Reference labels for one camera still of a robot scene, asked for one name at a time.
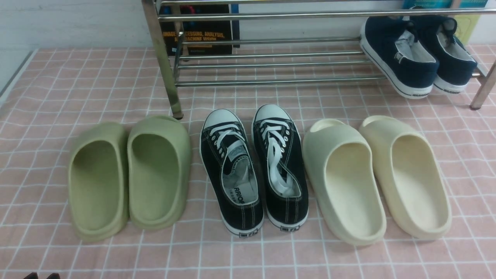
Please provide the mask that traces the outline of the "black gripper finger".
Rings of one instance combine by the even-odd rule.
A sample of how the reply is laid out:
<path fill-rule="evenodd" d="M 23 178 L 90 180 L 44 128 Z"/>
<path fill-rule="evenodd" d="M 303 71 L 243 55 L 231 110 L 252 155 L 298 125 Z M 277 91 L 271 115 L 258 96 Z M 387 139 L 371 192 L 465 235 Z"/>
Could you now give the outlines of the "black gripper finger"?
<path fill-rule="evenodd" d="M 61 279 L 61 277 L 59 273 L 52 273 L 47 277 L 47 279 Z"/>

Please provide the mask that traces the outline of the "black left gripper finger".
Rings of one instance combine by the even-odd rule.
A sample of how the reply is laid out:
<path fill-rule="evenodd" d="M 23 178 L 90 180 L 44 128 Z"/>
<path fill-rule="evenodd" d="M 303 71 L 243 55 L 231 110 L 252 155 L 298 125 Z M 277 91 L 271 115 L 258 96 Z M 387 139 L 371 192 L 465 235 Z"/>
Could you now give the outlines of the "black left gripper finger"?
<path fill-rule="evenodd" d="M 39 277 L 37 273 L 30 273 L 24 279 L 39 279 Z"/>

